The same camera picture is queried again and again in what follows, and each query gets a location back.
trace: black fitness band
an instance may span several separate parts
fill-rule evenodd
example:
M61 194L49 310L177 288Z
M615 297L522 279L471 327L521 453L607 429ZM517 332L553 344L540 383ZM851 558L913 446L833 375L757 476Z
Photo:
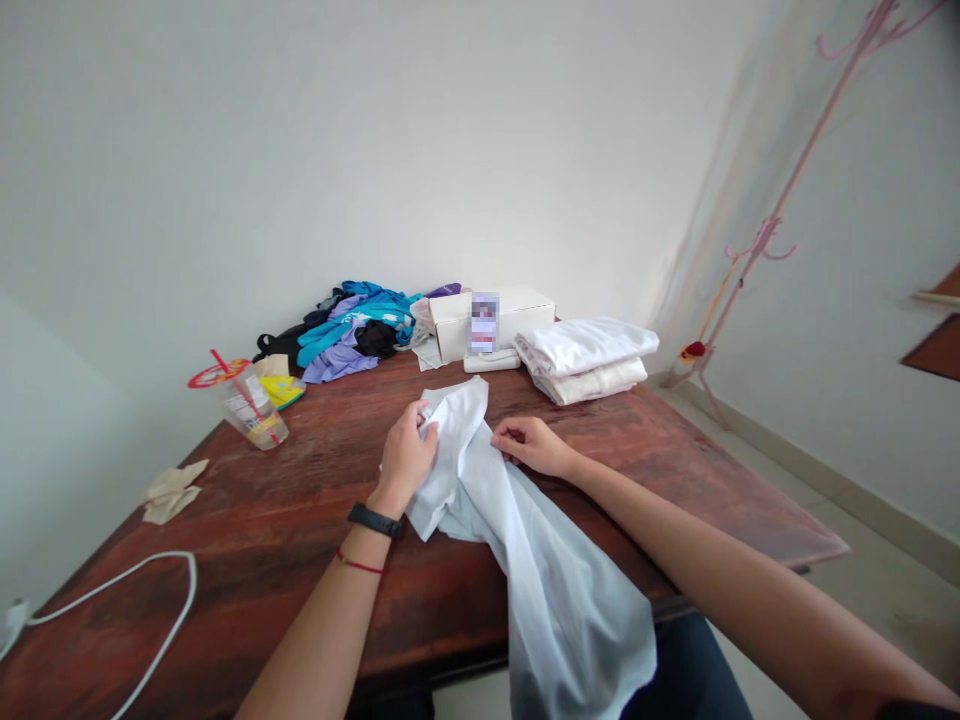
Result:
M398 523L396 520L391 520L385 515L374 512L363 503L354 504L350 514L347 515L347 520L394 538L400 537L400 531L403 529L403 523Z

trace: stack of folded clothes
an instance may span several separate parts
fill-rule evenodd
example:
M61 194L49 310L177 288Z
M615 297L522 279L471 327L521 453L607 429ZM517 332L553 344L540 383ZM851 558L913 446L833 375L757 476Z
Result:
M516 348L533 381L557 405L614 395L647 379L640 358L656 352L652 330L612 318L564 320L520 333Z

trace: phone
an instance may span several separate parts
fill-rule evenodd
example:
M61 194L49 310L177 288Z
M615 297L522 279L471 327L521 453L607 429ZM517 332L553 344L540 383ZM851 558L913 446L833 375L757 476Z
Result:
M470 314L469 351L496 352L499 349L500 294L475 292Z

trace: pink clothes rack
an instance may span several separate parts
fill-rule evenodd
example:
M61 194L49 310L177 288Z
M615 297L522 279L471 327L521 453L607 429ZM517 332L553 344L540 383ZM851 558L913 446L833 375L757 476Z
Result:
M738 257L738 255L742 256L749 254L749 258L746 265L743 267L743 271L740 273L740 278L734 284L733 292L731 292L730 297L727 298L727 302L723 306L720 316L717 318L713 329L710 331L710 335L707 337L707 340L704 343L705 352L703 356L697 358L690 370L680 375L671 388L672 390L676 390L694 375L697 375L700 378L700 382L703 385L704 391L707 393L707 397L710 399L710 404L713 407L713 411L716 413L715 419L720 423L724 430L729 429L729 424L723 415L723 411L720 409L719 403L717 403L716 397L714 397L713 392L710 390L710 386L707 384L703 373L710 365L710 360L713 358L713 355L717 350L717 337L720 335L720 331L723 329L723 325L727 321L733 306L736 304L737 298L740 296L740 291L743 289L743 285L746 282L747 277L749 277L750 272L753 270L753 266L756 264L757 260L759 260L761 257L764 257L767 260L773 260L775 262L786 260L793 255L799 247L798 245L794 245L785 253L779 255L771 253L769 249L770 241L776 234L777 229L783 224L783 210L787 205L787 201L790 199L790 195L793 193L793 190L797 185L797 181L800 179L801 174L807 166L807 162L810 159L810 155L813 153L813 149L820 141L823 131L826 129L830 118L833 117L833 113L836 110L838 103L843 98L843 95L847 90L847 86L850 84L850 80L853 78L853 74L860 62L865 57L875 53L884 45L889 45L891 42L906 37L910 33L917 30L946 3L947 0L940 0L940 2L934 4L933 7L924 13L919 20L915 21L909 26L906 25L906 20L900 20L892 27L888 28L887 23L890 19L890 16L900 7L900 2L899 0L878 0L878 2L871 8L870 12L867 13L866 18L863 21L863 26L860 28L860 32L857 34L857 36L840 50L837 50L836 52L830 52L830 50L827 49L827 44L823 38L823 35L820 35L817 38L817 53L821 58L824 60L838 60L844 55L850 53L852 50L853 52L850 55L850 60L847 62L847 66L844 68L843 74L840 76L840 80L837 81L837 85L834 88L833 93L830 95L830 100L823 109L823 113L820 115L820 119L817 121L817 124L813 129L813 133L810 135L810 139L807 141L807 144L803 149L803 153L800 155L800 159L797 161L796 167L794 167L793 172L790 173L790 178L787 180L786 186L780 193L780 198L777 200L777 204L774 206L770 215L760 223L760 230L757 232L757 235L753 240L753 245L751 245L748 250L745 250L742 253L734 253L733 248L727 245L725 250L727 257L735 259Z

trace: red string bracelet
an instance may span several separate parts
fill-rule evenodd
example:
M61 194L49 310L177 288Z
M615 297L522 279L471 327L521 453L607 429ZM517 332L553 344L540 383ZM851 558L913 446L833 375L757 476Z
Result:
M337 559L344 565L355 567L358 570L366 570L367 572L376 573L377 575L383 575L383 568L372 568L369 565L361 565L360 563L355 563L353 560L348 560L343 556L343 552L340 550L340 548L337 548Z

